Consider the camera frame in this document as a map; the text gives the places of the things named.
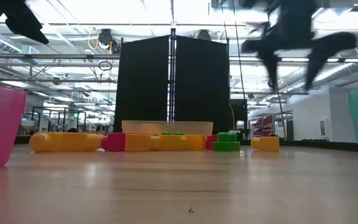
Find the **wooden floor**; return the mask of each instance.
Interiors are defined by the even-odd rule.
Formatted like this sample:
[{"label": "wooden floor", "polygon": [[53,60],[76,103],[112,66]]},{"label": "wooden floor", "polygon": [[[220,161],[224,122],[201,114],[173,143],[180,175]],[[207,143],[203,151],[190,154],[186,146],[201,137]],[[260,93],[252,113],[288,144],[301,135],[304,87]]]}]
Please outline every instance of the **wooden floor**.
[{"label": "wooden floor", "polygon": [[31,154],[21,146],[0,169],[0,223],[356,224],[358,153]]}]

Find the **green toy block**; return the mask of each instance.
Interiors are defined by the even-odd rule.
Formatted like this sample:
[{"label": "green toy block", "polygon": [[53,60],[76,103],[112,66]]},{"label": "green toy block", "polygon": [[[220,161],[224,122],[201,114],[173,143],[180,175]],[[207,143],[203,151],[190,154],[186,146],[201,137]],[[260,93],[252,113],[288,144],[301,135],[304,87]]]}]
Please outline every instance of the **green toy block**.
[{"label": "green toy block", "polygon": [[240,151],[240,142],[214,142],[214,151],[218,151],[218,152]]},{"label": "green toy block", "polygon": [[237,135],[231,133],[218,133],[219,142],[236,142]]}]

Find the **black curtain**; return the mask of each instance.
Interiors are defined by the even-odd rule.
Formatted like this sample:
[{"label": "black curtain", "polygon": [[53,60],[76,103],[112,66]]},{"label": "black curtain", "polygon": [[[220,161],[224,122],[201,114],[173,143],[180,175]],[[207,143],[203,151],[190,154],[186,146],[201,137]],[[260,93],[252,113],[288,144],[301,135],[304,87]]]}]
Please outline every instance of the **black curtain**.
[{"label": "black curtain", "polygon": [[167,120],[168,38],[156,37],[122,45],[114,132],[122,132],[123,120]]},{"label": "black curtain", "polygon": [[227,45],[177,36],[175,121],[212,121],[213,133],[229,130]]}]

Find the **white wall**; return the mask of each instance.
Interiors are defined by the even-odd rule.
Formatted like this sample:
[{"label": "white wall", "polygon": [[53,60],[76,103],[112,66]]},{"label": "white wall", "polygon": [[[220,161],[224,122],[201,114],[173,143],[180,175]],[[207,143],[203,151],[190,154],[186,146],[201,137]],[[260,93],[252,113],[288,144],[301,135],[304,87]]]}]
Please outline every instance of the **white wall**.
[{"label": "white wall", "polygon": [[[323,139],[320,132],[320,121],[331,119],[329,99],[329,85],[323,85],[319,90],[311,90],[309,95],[291,96],[286,104],[283,104],[283,111],[293,111],[293,130],[294,140],[302,139]],[[279,113],[278,104],[271,105],[270,108],[255,110],[249,114]],[[332,141],[331,124],[326,126],[328,139]]]},{"label": "white wall", "polygon": [[25,110],[31,111],[33,106],[44,106],[44,99],[36,95],[27,95]]},{"label": "white wall", "polygon": [[331,104],[331,128],[334,142],[357,142],[353,121],[347,106],[347,88],[329,89]]}]

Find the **yellow lego block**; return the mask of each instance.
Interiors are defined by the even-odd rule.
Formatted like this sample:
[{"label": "yellow lego block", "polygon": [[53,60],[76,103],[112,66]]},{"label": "yellow lego block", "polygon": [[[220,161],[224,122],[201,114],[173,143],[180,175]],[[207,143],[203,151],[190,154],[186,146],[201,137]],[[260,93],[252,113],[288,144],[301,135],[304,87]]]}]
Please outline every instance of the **yellow lego block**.
[{"label": "yellow lego block", "polygon": [[125,151],[126,152],[147,152],[157,147],[158,141],[152,139],[149,134],[126,134]]},{"label": "yellow lego block", "polygon": [[160,135],[158,151],[187,151],[188,141],[184,135]]},{"label": "yellow lego block", "polygon": [[260,137],[251,140],[251,147],[260,151],[280,152],[279,137]]},{"label": "yellow lego block", "polygon": [[126,152],[205,150],[205,136],[126,134]]},{"label": "yellow lego block", "polygon": [[37,133],[30,138],[35,152],[94,152],[103,136],[88,133]]},{"label": "yellow lego block", "polygon": [[187,139],[187,150],[202,151],[205,150],[206,136],[202,135],[185,135]]}]

